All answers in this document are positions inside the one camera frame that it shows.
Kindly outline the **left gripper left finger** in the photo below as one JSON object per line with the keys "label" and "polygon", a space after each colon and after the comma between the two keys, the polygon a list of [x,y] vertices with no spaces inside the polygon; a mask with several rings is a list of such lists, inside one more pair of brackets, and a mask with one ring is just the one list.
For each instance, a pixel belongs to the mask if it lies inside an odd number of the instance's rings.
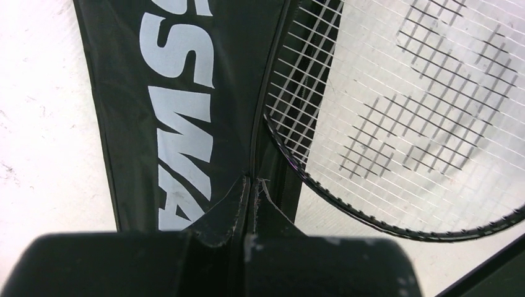
{"label": "left gripper left finger", "polygon": [[186,230],[207,247],[226,245],[242,229],[250,190],[251,179],[239,177],[226,195]]}

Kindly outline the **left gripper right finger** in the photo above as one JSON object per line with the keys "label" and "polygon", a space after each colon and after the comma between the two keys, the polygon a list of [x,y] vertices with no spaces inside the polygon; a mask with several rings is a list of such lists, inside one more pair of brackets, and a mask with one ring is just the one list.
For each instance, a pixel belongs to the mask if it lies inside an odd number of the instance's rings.
{"label": "left gripper right finger", "polygon": [[266,180],[257,179],[253,206],[253,241],[305,238],[294,223],[272,201]]}

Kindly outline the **black Crossway racket bag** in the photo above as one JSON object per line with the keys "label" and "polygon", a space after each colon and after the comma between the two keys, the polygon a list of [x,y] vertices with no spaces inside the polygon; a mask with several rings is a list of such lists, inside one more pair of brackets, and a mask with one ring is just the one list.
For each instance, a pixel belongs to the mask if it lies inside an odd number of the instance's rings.
{"label": "black Crossway racket bag", "polygon": [[317,1],[75,1],[118,231],[179,231],[254,168],[274,45]]}

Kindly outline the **black badminton racket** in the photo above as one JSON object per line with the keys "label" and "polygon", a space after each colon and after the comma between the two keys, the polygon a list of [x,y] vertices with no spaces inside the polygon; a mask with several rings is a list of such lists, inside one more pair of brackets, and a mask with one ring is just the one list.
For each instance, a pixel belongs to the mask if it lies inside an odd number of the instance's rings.
{"label": "black badminton racket", "polygon": [[288,1],[264,104],[308,192],[373,229],[524,221],[523,1]]}

